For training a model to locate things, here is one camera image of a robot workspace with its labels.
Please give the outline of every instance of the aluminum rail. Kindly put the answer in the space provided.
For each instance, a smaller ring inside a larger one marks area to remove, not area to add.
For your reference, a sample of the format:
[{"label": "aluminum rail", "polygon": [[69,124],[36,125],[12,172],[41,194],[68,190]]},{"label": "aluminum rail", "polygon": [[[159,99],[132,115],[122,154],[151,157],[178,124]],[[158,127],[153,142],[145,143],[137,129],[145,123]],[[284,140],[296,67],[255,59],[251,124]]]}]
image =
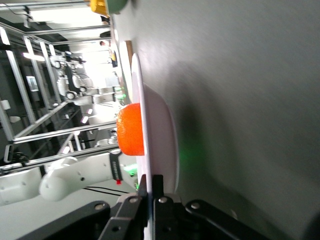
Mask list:
[{"label": "aluminum rail", "polygon": [[[8,38],[8,35],[7,35],[7,32],[6,32],[5,28],[0,27],[0,35],[1,35],[2,42],[4,44],[10,45],[10,41],[9,41],[9,38]],[[8,56],[8,59],[9,59],[9,62],[10,62],[10,66],[12,68],[16,84],[18,85],[19,92],[21,94],[23,105],[25,107],[26,114],[28,116],[29,122],[31,124],[33,124],[36,121],[36,117],[35,117],[33,108],[32,108],[31,103],[30,103],[30,99],[29,99],[29,96],[28,96],[28,93],[27,93],[25,82],[24,82],[24,79],[23,79],[22,74],[20,72],[20,68],[19,68],[19,65],[17,63],[16,56],[14,55],[14,52],[11,51],[11,50],[6,50],[5,52],[6,52],[7,56]]]},{"label": "aluminum rail", "polygon": [[11,127],[10,120],[8,118],[6,110],[4,110],[2,105],[2,100],[0,98],[0,121],[1,126],[6,136],[8,142],[11,142],[14,139],[14,130]]},{"label": "aluminum rail", "polygon": [[99,41],[99,40],[105,40],[105,39],[111,39],[111,37],[99,37],[99,38],[92,38],[92,39],[78,39],[78,40],[70,40],[70,41],[56,41],[52,42],[51,44],[53,46],[57,45],[64,45],[64,44],[75,44],[75,43],[85,43],[85,42],[91,42],[91,41]]},{"label": "aluminum rail", "polygon": [[116,127],[117,127],[116,121],[99,123],[99,124],[94,124],[94,125],[77,126],[77,127],[63,129],[63,130],[50,131],[50,132],[45,132],[45,133],[40,133],[40,134],[35,134],[35,135],[30,135],[30,136],[17,137],[15,139],[13,139],[13,143],[14,144],[22,144],[22,143],[27,143],[30,141],[52,138],[52,137],[61,136],[61,135],[65,135],[65,134],[71,134],[76,131],[82,132],[82,131],[89,131],[89,130],[94,130],[94,129],[100,129],[100,130],[101,129],[113,129]]},{"label": "aluminum rail", "polygon": [[59,29],[49,29],[49,30],[39,30],[39,31],[28,31],[26,35],[48,35],[48,34],[59,34],[74,31],[84,31],[93,29],[109,29],[109,25],[98,25],[98,26],[83,26],[83,27],[70,27],[70,28],[59,28]]},{"label": "aluminum rail", "polygon": [[64,143],[62,144],[62,146],[60,147],[59,151],[57,152],[57,155],[62,154],[62,151],[70,143],[70,141],[72,140],[73,137],[74,137],[74,134],[70,133],[69,136],[65,139]]},{"label": "aluminum rail", "polygon": [[[28,50],[28,53],[33,56],[35,53],[34,53],[34,49],[32,48],[32,44],[31,44],[31,41],[30,41],[29,37],[23,36],[23,40],[24,40],[26,49]],[[38,61],[32,58],[31,59],[31,64],[32,64],[32,67],[33,67],[33,70],[34,70],[34,73],[35,73],[35,79],[37,80],[37,83],[38,83],[39,88],[40,88],[40,93],[41,93],[41,96],[42,96],[42,100],[43,100],[46,112],[48,113],[49,109],[51,108],[50,101],[49,101],[49,98],[48,98],[49,94],[47,93],[47,88],[48,87],[45,86],[45,81],[42,78],[42,75],[40,73],[40,69],[39,69],[39,66],[38,66]]]},{"label": "aluminum rail", "polygon": [[70,152],[73,153],[75,150],[74,150],[74,146],[72,146],[72,142],[71,141],[68,142],[68,146],[70,148]]},{"label": "aluminum rail", "polygon": [[47,48],[46,48],[46,44],[43,41],[40,41],[40,46],[41,46],[42,54],[43,54],[43,57],[44,57],[44,60],[45,60],[46,69],[48,70],[48,73],[49,73],[51,85],[53,87],[53,92],[54,92],[55,99],[60,104],[61,103],[61,98],[60,98],[60,94],[59,94],[59,90],[58,90],[58,86],[57,86],[57,79],[56,79],[56,76],[55,76],[54,71],[52,69],[51,63],[50,63],[50,59],[49,59],[48,51],[47,51]]},{"label": "aluminum rail", "polygon": [[[8,24],[5,24],[3,22],[0,22],[0,27],[3,27],[4,29],[8,30],[8,31],[11,31],[11,32],[14,32],[14,33],[17,33],[17,34],[21,34],[22,36],[26,36],[27,35],[27,32],[26,31],[22,31],[20,29],[17,29],[13,26],[10,26]],[[45,42],[46,44],[51,44],[49,41],[47,40],[44,40],[38,36],[35,36],[35,35],[29,35],[29,37],[32,37],[33,39],[36,39],[36,40],[39,40],[39,41],[42,41],[42,42]]]},{"label": "aluminum rail", "polygon": [[55,56],[56,55],[56,50],[54,48],[54,46],[52,46],[51,44],[49,44],[49,49],[50,49],[50,54],[52,56]]},{"label": "aluminum rail", "polygon": [[119,147],[118,144],[109,144],[106,146],[92,147],[89,149],[84,149],[82,151],[69,152],[66,154],[47,156],[47,157],[43,157],[43,158],[30,160],[29,162],[26,162],[24,164],[25,166],[22,166],[21,163],[13,163],[13,164],[5,165],[5,166],[0,166],[0,170],[2,170],[4,172],[14,171],[14,170],[26,170],[26,169],[37,167],[37,165],[42,165],[42,164],[49,163],[49,162],[52,162],[52,161],[55,161],[58,159],[63,159],[66,157],[77,157],[77,156],[82,157],[85,155],[92,156],[92,155],[96,155],[99,152],[105,153],[108,150],[116,149],[118,147]]},{"label": "aluminum rail", "polygon": [[46,162],[51,162],[54,160],[58,159],[63,159],[66,157],[76,157],[84,154],[89,154],[89,153],[94,153],[94,152],[100,152],[102,150],[109,150],[109,149],[115,149],[118,148],[118,144],[108,144],[106,146],[99,146],[99,147],[92,147],[89,149],[84,149],[82,151],[74,151],[74,152],[69,152],[66,154],[60,154],[60,155],[54,155],[54,156],[48,156],[48,157],[43,157],[43,158],[38,158],[34,160],[29,160],[29,162],[26,162],[26,166],[34,165],[34,164],[42,164]]},{"label": "aluminum rail", "polygon": [[24,130],[19,132],[17,135],[14,136],[14,139],[18,139],[21,137],[24,137],[31,133],[33,130],[35,130],[37,127],[39,127],[43,122],[51,118],[54,114],[56,114],[58,111],[60,111],[64,106],[68,105],[68,102],[64,101],[59,106],[57,106],[55,109],[51,110],[46,115],[40,117],[37,121],[34,122],[34,124],[31,124],[30,126],[26,127]]},{"label": "aluminum rail", "polygon": [[[87,6],[86,2],[79,0],[69,0],[65,2],[52,1],[52,2],[20,2],[20,3],[6,3],[12,10],[23,10],[25,6],[30,9],[44,9],[44,8],[56,8],[56,7],[69,7],[76,5]],[[9,11],[8,7],[3,3],[0,3],[0,11]]]},{"label": "aluminum rail", "polygon": [[76,144],[76,149],[77,149],[78,151],[81,151],[82,149],[81,149],[79,137],[78,137],[78,135],[75,134],[75,133],[74,133],[73,135],[74,135],[74,140],[75,140],[75,144]]}]

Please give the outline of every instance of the black mount bracket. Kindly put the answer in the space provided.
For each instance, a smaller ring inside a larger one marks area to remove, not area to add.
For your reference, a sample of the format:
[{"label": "black mount bracket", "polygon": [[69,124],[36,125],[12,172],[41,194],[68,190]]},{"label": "black mount bracket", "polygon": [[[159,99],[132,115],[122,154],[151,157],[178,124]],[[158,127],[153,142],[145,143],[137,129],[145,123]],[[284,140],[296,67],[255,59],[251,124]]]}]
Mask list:
[{"label": "black mount bracket", "polygon": [[[149,199],[143,175],[137,193],[120,196],[114,207],[89,203],[19,239],[143,240]],[[164,194],[162,175],[153,176],[152,202],[153,240],[268,240],[203,200],[183,206],[177,195]]]}]

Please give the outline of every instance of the screw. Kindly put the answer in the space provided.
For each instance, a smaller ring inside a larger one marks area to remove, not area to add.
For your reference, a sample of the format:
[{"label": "screw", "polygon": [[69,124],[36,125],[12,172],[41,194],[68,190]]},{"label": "screw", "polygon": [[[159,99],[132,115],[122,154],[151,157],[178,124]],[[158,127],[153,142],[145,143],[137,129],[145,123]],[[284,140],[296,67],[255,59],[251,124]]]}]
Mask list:
[{"label": "screw", "polygon": [[194,203],[191,204],[191,208],[193,208],[193,209],[199,209],[199,208],[200,208],[200,204],[197,203],[197,202],[194,202]]},{"label": "screw", "polygon": [[104,208],[104,206],[105,206],[105,204],[101,204],[101,203],[100,203],[100,204],[95,205],[95,206],[94,206],[94,209],[95,209],[95,210],[101,210],[101,209]]},{"label": "screw", "polygon": [[129,199],[129,203],[134,204],[136,201],[138,201],[138,198],[132,197]]},{"label": "screw", "polygon": [[121,230],[121,227],[120,227],[120,226],[115,226],[115,227],[112,228],[112,231],[113,231],[113,232],[118,232],[118,231],[120,231],[120,230]]},{"label": "screw", "polygon": [[164,204],[167,202],[167,198],[165,196],[159,198],[159,203]]}]

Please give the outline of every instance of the window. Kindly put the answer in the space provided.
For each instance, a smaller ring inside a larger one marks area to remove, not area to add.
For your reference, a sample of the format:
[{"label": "window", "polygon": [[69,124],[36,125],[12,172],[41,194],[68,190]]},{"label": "window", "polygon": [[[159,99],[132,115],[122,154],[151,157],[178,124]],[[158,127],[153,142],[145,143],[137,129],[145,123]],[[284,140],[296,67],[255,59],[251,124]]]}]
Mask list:
[{"label": "window", "polygon": [[34,76],[26,76],[31,92],[39,91],[36,78]]}]

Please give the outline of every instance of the yellow object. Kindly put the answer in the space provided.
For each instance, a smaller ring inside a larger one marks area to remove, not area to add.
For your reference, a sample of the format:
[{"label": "yellow object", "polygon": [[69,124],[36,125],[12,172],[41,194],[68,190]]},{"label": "yellow object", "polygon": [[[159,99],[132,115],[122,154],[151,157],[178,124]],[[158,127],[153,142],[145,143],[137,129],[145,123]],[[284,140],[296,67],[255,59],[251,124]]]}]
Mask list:
[{"label": "yellow object", "polygon": [[96,14],[103,15],[107,18],[109,18],[109,9],[106,5],[105,0],[90,0],[90,7],[92,12]]},{"label": "yellow object", "polygon": [[111,55],[111,59],[112,59],[112,61],[114,61],[114,62],[117,60],[117,59],[116,59],[116,55],[115,55],[114,52],[113,52],[112,55]]}]

